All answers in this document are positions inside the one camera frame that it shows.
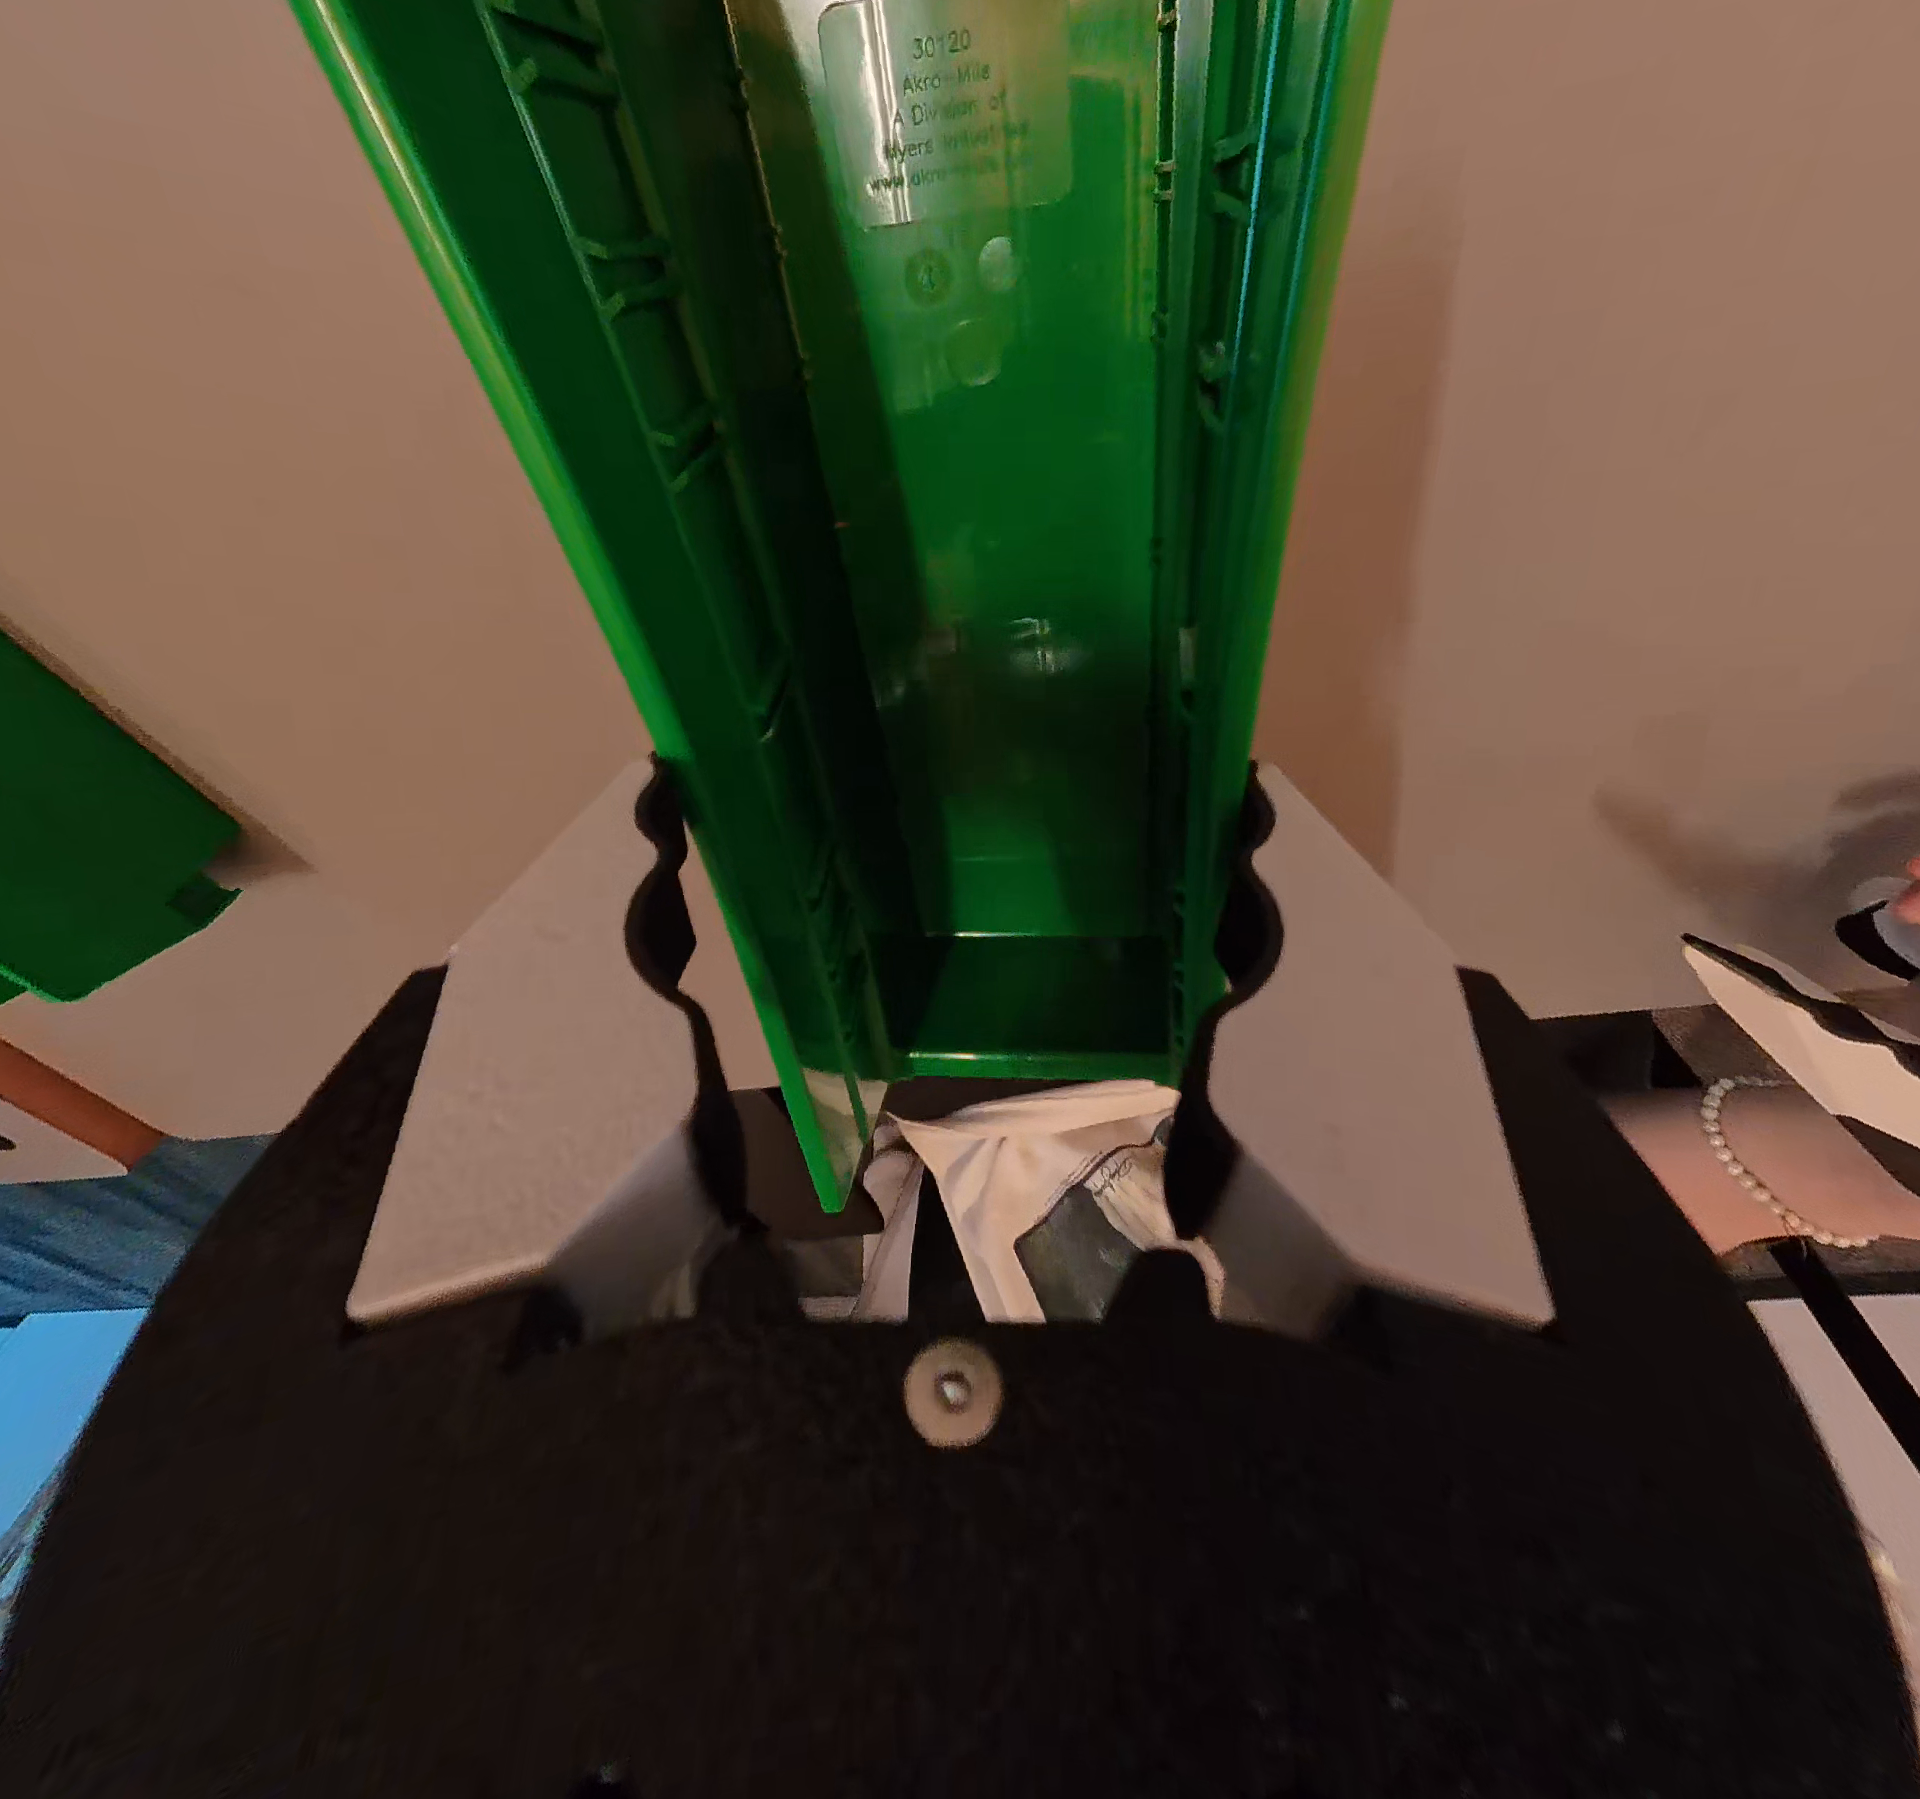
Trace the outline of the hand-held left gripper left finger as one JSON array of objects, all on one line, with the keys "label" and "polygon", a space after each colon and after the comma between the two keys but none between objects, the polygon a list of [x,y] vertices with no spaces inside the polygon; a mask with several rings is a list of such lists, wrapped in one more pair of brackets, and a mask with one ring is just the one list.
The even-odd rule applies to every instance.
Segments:
[{"label": "hand-held left gripper left finger", "polygon": [[691,1317],[726,1245],[710,1177],[736,1128],[682,987],[685,829],[655,758],[588,803],[450,948],[348,1321],[515,1290],[583,1328]]}]

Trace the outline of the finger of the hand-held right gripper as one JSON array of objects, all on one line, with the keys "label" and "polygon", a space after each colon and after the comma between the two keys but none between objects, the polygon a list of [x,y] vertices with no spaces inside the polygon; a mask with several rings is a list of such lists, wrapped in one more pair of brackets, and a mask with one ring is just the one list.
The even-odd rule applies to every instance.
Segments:
[{"label": "finger of the hand-held right gripper", "polygon": [[1916,1038],[1763,953],[1690,934],[1681,953],[1709,999],[1820,1108],[1917,1149]]}]

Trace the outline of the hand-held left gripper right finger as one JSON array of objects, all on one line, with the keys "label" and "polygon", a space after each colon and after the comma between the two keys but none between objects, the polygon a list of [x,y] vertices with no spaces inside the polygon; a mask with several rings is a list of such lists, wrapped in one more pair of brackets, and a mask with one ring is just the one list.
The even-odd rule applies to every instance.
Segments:
[{"label": "hand-held left gripper right finger", "polygon": [[1539,1333],[1551,1299],[1452,949],[1274,765],[1233,892],[1257,957],[1168,1153],[1219,1320],[1323,1334],[1354,1294]]}]

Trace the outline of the green plastic bin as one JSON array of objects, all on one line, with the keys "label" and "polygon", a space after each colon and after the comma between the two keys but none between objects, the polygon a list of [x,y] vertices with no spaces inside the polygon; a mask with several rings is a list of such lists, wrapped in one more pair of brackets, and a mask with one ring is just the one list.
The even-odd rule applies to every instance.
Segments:
[{"label": "green plastic bin", "polygon": [[809,1181],[1182,1074],[1392,0],[288,0],[698,838]]},{"label": "green plastic bin", "polygon": [[2,640],[2,999],[82,999],[211,924],[238,824]]}]

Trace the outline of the person's right forearm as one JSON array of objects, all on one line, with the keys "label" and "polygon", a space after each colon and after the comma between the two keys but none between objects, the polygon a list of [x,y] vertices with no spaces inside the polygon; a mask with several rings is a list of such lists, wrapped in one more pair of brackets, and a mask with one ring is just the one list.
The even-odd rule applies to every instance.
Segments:
[{"label": "person's right forearm", "polygon": [[1600,1093],[1600,1109],[1736,1278],[1803,1240],[1851,1293],[1916,1293],[1916,1155],[1869,1149],[1781,1076]]}]

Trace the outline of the white patterned clothing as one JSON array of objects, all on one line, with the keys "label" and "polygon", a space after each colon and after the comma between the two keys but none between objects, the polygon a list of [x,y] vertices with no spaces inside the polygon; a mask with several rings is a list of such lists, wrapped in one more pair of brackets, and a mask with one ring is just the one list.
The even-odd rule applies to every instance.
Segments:
[{"label": "white patterned clothing", "polygon": [[941,1119],[889,1109],[862,1187],[883,1215],[862,1245],[857,1321],[899,1321],[915,1243],[942,1211],[961,1290],[991,1324],[1098,1321],[1132,1264],[1194,1260],[1214,1313],[1225,1272],[1182,1240],[1165,1203],[1176,1092],[1083,1083],[961,1106]]}]

